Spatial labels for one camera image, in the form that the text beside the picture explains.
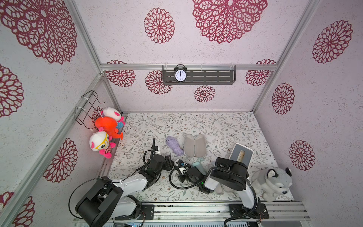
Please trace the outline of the black umbrella case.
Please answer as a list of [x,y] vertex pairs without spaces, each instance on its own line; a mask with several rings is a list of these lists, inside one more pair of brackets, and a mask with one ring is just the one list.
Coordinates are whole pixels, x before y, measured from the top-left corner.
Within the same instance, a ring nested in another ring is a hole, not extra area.
[[165,163],[163,169],[166,171],[171,171],[174,168],[174,162],[171,160],[171,156],[167,155],[164,157]]

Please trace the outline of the mint green umbrella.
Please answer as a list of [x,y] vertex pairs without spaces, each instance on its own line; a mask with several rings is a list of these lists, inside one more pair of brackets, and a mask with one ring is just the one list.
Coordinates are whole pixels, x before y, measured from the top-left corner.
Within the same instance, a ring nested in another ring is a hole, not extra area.
[[192,167],[196,167],[203,175],[206,175],[207,172],[205,171],[204,167],[200,162],[194,162],[192,163]]

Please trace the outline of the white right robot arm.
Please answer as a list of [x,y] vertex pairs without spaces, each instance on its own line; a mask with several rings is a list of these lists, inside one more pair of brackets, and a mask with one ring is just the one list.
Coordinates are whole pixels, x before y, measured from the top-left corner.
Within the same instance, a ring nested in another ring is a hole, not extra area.
[[[175,189],[187,190],[198,187],[199,191],[205,194],[214,192],[218,185],[227,186],[237,191],[243,206],[253,212],[261,202],[251,186],[247,169],[248,167],[242,162],[217,158],[215,165],[204,175],[197,167],[180,162],[171,170],[168,180]],[[188,180],[192,184],[186,187],[176,186],[172,182],[175,171],[179,172],[182,181]]]

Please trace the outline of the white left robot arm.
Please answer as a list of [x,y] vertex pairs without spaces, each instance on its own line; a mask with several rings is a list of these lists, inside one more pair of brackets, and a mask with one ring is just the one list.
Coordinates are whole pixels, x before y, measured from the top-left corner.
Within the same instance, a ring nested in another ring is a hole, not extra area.
[[146,219],[142,202],[132,194],[148,189],[159,180],[164,170],[170,171],[174,166],[170,155],[162,156],[156,151],[152,148],[149,160],[131,176],[122,180],[111,180],[106,176],[98,178],[75,206],[79,219],[91,227],[102,227],[111,218]]

